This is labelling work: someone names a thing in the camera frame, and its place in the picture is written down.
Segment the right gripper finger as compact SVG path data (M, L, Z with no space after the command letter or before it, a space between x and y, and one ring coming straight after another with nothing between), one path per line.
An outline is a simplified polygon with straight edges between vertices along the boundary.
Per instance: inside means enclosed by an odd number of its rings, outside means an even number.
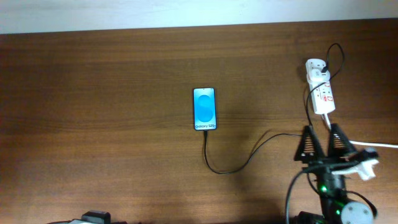
M315 162L325 158L321 144L311 126L305 126L294 161Z
M328 157L346 157L357 152L357 149L349 141L338 124L331 124L330 128Z

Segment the blue screen smartphone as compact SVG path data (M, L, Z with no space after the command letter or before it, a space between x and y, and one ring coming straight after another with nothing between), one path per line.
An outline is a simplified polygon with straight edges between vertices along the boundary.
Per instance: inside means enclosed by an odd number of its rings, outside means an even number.
M193 113L196 131L209 131L217 128L214 88L195 88L193 90Z

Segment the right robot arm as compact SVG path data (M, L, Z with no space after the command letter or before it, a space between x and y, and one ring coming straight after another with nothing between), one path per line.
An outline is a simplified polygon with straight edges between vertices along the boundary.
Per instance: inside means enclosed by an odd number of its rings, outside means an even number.
M357 173L363 180L375 177L373 166L379 154L372 147L357 150L337 124L331 125L328 152L322 146L312 126L305 126L294 160L305 164L292 179L285 199L286 223L373 223L377 218L376 206L363 195L346 188L346 176ZM319 196L322 213L301 211L290 218L290 196L301 175L315 176L311 188Z

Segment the white USB charger adapter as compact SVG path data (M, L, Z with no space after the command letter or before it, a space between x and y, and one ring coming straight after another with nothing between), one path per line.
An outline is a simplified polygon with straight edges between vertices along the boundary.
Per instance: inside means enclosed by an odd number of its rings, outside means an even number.
M320 69L314 68L307 72L307 81L309 84L323 83L330 79L330 72L322 73Z

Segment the white power strip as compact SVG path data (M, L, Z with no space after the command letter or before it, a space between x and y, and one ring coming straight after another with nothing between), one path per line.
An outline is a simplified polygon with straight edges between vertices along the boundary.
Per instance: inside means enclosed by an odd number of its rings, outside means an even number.
M310 69L320 69L321 71L326 66L326 62L322 59L311 58L305 63L306 71ZM331 90L330 82L309 84L313 110L315 114L328 114L335 110L335 101Z

